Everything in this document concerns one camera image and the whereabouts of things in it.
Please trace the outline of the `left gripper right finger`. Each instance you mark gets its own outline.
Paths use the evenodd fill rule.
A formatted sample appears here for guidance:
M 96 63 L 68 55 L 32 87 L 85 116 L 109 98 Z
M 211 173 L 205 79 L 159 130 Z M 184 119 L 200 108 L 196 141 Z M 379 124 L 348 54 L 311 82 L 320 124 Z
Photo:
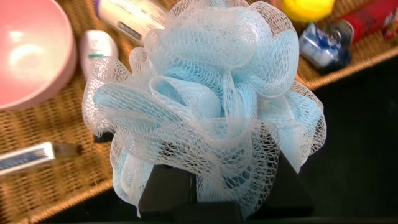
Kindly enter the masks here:
M 268 132 L 251 134 L 249 219 L 306 217 L 313 199 L 277 141 Z

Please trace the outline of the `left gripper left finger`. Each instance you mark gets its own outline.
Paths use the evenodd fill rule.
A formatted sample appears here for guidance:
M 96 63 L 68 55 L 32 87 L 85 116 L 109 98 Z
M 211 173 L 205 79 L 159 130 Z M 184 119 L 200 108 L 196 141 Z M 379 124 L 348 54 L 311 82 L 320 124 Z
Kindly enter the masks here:
M 173 220 L 179 207 L 196 202 L 195 174 L 168 165 L 155 165 L 138 210 L 143 220 Z

